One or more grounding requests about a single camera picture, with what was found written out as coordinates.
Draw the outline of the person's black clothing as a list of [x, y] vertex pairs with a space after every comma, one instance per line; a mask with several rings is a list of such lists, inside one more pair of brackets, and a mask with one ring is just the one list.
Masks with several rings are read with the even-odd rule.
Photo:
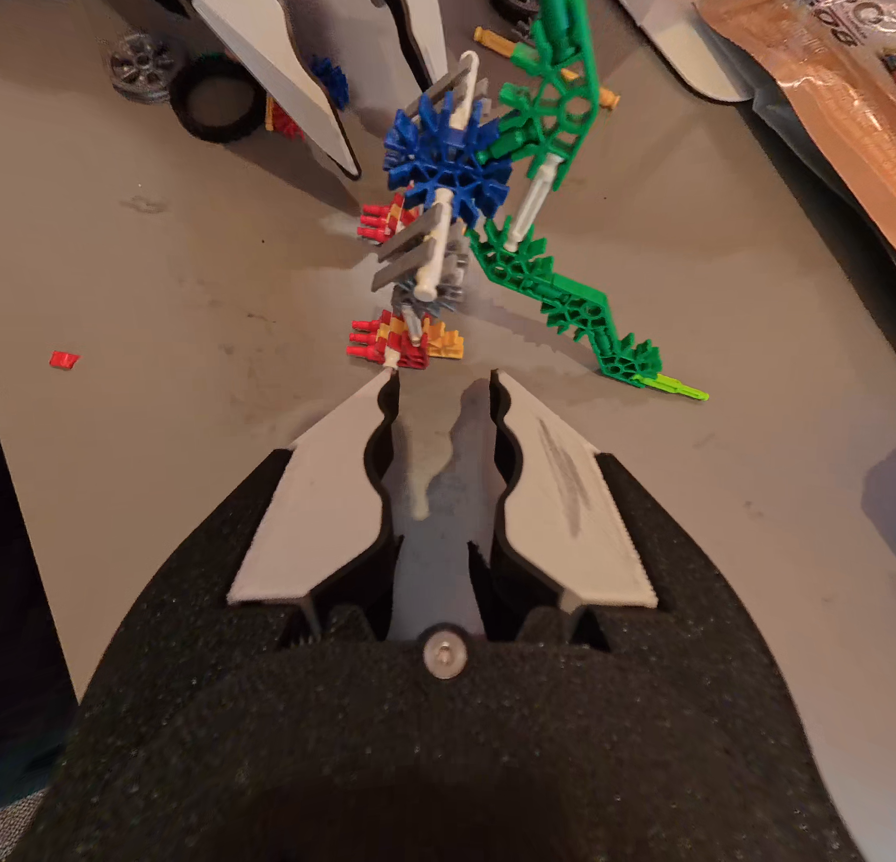
[[48, 784], [77, 706], [6, 456], [2, 455], [2, 806]]

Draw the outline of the white toy rod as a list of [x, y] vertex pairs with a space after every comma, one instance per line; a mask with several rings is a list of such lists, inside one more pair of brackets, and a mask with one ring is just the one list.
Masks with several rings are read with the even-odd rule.
[[517, 214], [513, 216], [511, 225], [506, 230], [503, 243], [505, 251], [517, 252], [521, 242], [529, 235], [546, 197], [552, 191], [556, 173], [564, 163], [565, 160], [554, 153], [546, 155], [545, 160], [531, 179], [529, 189]]

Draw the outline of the black toy tire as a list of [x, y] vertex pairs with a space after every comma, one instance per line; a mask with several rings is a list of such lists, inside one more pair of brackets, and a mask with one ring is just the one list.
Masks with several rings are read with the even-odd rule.
[[[191, 111], [190, 99], [200, 85], [212, 79], [229, 79], [251, 91], [246, 112], [236, 120], [220, 126], [201, 122]], [[169, 85], [170, 106], [179, 123], [193, 137], [215, 144], [228, 144], [245, 139], [264, 125], [267, 93], [240, 62], [222, 54], [207, 54], [183, 66]]]

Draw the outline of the grey toy wheel hub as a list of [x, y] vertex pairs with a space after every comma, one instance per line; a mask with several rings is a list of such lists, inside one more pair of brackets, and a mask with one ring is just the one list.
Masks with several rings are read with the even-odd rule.
[[143, 105], [166, 104], [187, 54], [180, 42], [137, 31], [117, 39], [109, 48], [107, 69], [114, 90]]

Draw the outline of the short green toy rod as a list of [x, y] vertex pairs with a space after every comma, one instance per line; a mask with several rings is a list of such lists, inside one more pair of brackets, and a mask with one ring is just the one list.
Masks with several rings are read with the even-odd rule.
[[569, 48], [568, 0], [539, 0], [539, 21], [551, 48], [562, 53]]

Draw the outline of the red yellow toy assembly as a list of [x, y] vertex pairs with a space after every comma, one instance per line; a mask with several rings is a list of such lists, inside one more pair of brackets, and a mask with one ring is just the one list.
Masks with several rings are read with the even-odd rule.
[[416, 296], [417, 252], [425, 241], [413, 239], [416, 245], [404, 247], [399, 256], [389, 259], [379, 255], [383, 263], [375, 274], [374, 289], [392, 287], [391, 307], [373, 321], [353, 321], [346, 353], [384, 367], [413, 370], [428, 368], [432, 357], [461, 360], [464, 338], [445, 326], [443, 309], [454, 310], [462, 300], [463, 285], [471, 257], [469, 241], [463, 235], [448, 239], [442, 260], [442, 272], [436, 284], [436, 298], [425, 301]]
[[[407, 106], [401, 108], [409, 116], [416, 116], [420, 111], [419, 99], [427, 97], [433, 105], [451, 115], [451, 127], [465, 128], [469, 120], [472, 103], [476, 98], [487, 98], [487, 82], [481, 82], [478, 75], [479, 56], [474, 50], [465, 51], [453, 70], [442, 76], [442, 79], [430, 89], [421, 93]], [[488, 121], [489, 106], [484, 110], [483, 121]], [[393, 238], [401, 229], [409, 226], [416, 218], [420, 218], [426, 210], [422, 206], [410, 206], [406, 202], [406, 190], [394, 191], [395, 196], [388, 205], [366, 205], [360, 218], [357, 234], [367, 240], [383, 244]], [[449, 218], [452, 214], [452, 193], [446, 189], [437, 191], [435, 203], [440, 192], [448, 194]]]

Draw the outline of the long yellow toy rod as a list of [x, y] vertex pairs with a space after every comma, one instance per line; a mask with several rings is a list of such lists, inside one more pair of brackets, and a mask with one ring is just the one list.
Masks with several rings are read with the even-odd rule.
[[[511, 60], [518, 48], [531, 48], [534, 46], [526, 40], [511, 40], [504, 37], [491, 29], [477, 26], [473, 34], [474, 41], [481, 47], [491, 50], [499, 56]], [[603, 85], [599, 86], [599, 106], [610, 112], [614, 111], [620, 101], [620, 95], [607, 89]]]

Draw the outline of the green toy connector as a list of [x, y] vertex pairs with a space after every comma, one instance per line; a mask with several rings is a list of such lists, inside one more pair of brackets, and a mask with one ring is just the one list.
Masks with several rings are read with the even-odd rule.
[[510, 62], [525, 72], [533, 86], [504, 84], [499, 102], [507, 112], [498, 119], [499, 138], [490, 147], [495, 158], [529, 161], [533, 178], [548, 153], [565, 160], [552, 190], [564, 183], [572, 163], [599, 115], [597, 72], [585, 0], [568, 0], [569, 48], [555, 52], [539, 19], [532, 25], [531, 48], [518, 48]]
[[508, 215], [499, 227], [493, 218], [484, 221], [482, 230], [467, 228], [469, 249], [487, 278], [521, 295], [543, 299], [554, 285], [554, 259], [546, 253], [546, 240], [534, 238], [530, 227], [518, 246], [509, 250], [513, 218]]

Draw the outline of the clear plastic bag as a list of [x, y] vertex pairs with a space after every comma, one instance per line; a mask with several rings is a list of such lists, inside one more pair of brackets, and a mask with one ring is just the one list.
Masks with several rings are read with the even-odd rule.
[[895, 241], [895, 0], [700, 0], [768, 73], [883, 237]]

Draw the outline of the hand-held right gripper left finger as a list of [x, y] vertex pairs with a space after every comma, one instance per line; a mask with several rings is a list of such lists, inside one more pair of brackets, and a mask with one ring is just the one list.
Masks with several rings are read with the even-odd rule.
[[320, 597], [392, 536], [396, 371], [379, 371], [288, 447], [285, 469], [228, 591], [230, 606]]

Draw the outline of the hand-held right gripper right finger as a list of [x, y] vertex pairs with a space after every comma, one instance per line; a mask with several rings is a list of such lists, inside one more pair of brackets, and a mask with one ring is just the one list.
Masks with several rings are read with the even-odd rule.
[[521, 604], [655, 610], [599, 449], [502, 370], [489, 379], [497, 501], [491, 564]]

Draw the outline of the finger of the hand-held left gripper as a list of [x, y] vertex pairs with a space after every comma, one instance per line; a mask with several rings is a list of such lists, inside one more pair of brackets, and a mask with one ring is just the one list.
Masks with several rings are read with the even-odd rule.
[[383, 1], [414, 79], [430, 89], [449, 69], [439, 0]]
[[326, 88], [293, 43], [281, 0], [192, 0], [196, 14], [350, 179], [362, 169]]

